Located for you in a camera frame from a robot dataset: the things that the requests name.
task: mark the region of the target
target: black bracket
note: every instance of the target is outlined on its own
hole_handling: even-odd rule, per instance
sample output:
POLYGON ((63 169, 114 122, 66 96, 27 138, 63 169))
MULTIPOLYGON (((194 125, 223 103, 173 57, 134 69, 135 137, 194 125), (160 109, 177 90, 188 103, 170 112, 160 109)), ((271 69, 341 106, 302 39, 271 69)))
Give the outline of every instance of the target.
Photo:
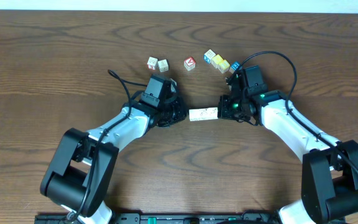
MULTIPOLYGON (((82 158, 92 160, 96 141, 88 133, 71 128, 60 144, 45 173, 40 186, 41 194, 58 205, 77 211, 81 205, 88 183, 88 174, 71 166, 71 161, 82 158)), ((100 144, 89 195, 81 211, 83 217, 92 216, 107 193, 119 149, 111 143, 100 144)))
MULTIPOLYGON (((336 147, 358 168, 358 143, 350 140, 336 147)), ((302 202, 315 223, 327 223, 358 212, 358 175, 348 164, 337 160, 336 149, 303 155, 302 202), (333 179, 330 166, 342 170, 342 176, 333 179)))

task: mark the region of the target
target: toy block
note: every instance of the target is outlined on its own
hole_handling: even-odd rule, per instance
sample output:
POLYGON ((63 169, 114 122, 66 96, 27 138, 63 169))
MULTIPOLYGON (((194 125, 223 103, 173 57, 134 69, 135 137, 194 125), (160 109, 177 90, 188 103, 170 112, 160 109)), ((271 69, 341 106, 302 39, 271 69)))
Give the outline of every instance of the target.
POLYGON ((230 69, 229 69, 229 71, 231 72, 231 73, 234 73, 234 71, 236 71, 236 69, 238 68, 240 66, 240 63, 239 62, 234 62, 231 66, 230 66, 230 69))
POLYGON ((188 57, 185 59, 185 68, 190 71, 191 69, 196 67, 196 61, 192 57, 188 57))
POLYGON ((211 60, 213 57, 215 57, 216 53, 213 52, 211 49, 209 49, 207 52, 205 52, 204 54, 204 60, 206 63, 211 63, 211 60))
POLYGON ((223 61, 223 58, 220 55, 216 55, 212 58, 211 64, 214 66, 214 68, 218 68, 219 63, 223 61))
POLYGON ((157 68, 157 58, 149 57, 149 61, 147 61, 147 66, 149 69, 155 70, 157 68))
POLYGON ((160 72, 168 71, 168 62, 167 62, 167 59, 158 61, 158 68, 160 69, 160 72))
POLYGON ((223 60, 218 65, 218 69, 219 69, 219 71, 221 71, 221 73, 225 73, 225 72, 229 71, 229 68, 230 68, 230 63, 227 62, 227 60, 223 60))

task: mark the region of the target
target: white wall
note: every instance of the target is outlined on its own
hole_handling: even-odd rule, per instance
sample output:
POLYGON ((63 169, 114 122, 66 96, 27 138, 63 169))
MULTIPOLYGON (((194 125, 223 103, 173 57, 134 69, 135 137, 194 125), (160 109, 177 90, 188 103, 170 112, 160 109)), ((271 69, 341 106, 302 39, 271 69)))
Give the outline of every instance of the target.
POLYGON ((358 13, 358 0, 0 0, 0 9, 358 13))

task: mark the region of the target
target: white cube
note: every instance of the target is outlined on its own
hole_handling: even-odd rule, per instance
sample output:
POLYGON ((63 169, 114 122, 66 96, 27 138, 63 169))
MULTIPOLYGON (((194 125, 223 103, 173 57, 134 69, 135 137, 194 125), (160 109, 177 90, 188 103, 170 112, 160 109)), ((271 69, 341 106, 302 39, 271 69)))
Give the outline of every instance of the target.
POLYGON ((167 59, 158 61, 158 67, 160 69, 160 72, 168 71, 168 62, 167 59))
POLYGON ((206 63, 211 63, 211 60, 213 57, 215 57, 216 53, 213 52, 211 49, 209 49, 207 52, 205 52, 204 54, 204 60, 206 63))
POLYGON ((157 68, 157 58, 149 57, 149 61, 147 61, 147 66, 149 69, 155 70, 157 68))
POLYGON ((193 57, 188 57, 185 59, 185 68, 190 71, 191 69, 196 67, 196 61, 193 57))

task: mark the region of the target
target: wooden tabletop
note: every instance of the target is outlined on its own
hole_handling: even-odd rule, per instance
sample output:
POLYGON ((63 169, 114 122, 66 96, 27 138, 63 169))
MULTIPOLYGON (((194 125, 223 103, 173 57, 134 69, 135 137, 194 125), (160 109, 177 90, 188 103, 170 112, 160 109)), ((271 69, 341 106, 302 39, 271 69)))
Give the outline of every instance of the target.
MULTIPOLYGON (((358 142, 358 15, 0 11, 0 223, 65 212, 40 194, 40 182, 67 129, 95 128, 126 102, 107 69, 147 83, 149 56, 166 58, 163 74, 190 108, 216 106, 230 73, 203 61, 208 49, 230 63, 284 53, 298 70, 295 106, 328 134, 358 142), (197 64, 187 72, 189 56, 197 64)), ((290 89, 282 58, 249 65, 260 65, 270 90, 290 89)), ((300 189, 301 163, 274 133, 187 119, 130 143, 105 201, 118 211, 240 213, 279 209, 300 189)), ((347 221, 358 223, 358 213, 347 221)))

